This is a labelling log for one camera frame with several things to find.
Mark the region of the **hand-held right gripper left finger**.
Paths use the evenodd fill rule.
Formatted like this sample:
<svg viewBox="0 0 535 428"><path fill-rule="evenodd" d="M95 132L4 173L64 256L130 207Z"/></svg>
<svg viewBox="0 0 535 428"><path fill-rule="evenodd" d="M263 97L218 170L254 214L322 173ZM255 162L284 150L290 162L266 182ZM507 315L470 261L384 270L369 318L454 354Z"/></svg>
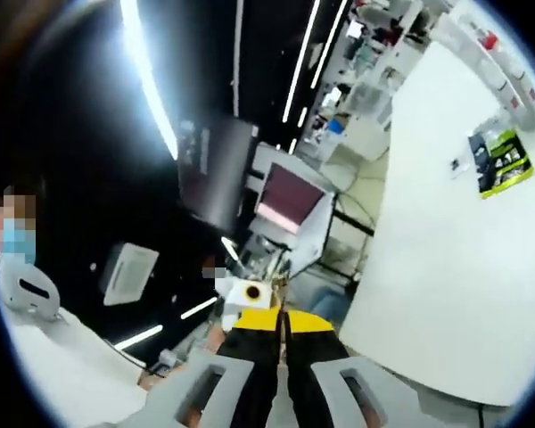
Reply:
<svg viewBox="0 0 535 428"><path fill-rule="evenodd" d="M264 427L277 390L279 309L246 309L218 351L195 350L121 427Z"/></svg>

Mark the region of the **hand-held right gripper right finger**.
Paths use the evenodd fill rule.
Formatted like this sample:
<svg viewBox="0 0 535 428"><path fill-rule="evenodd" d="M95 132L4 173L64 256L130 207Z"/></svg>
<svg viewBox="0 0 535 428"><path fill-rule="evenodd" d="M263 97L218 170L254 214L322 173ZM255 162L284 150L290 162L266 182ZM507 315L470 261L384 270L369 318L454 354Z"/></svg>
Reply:
<svg viewBox="0 0 535 428"><path fill-rule="evenodd" d="M300 427L422 427L417 394L368 358L351 356L332 325L285 314L288 390Z"/></svg>

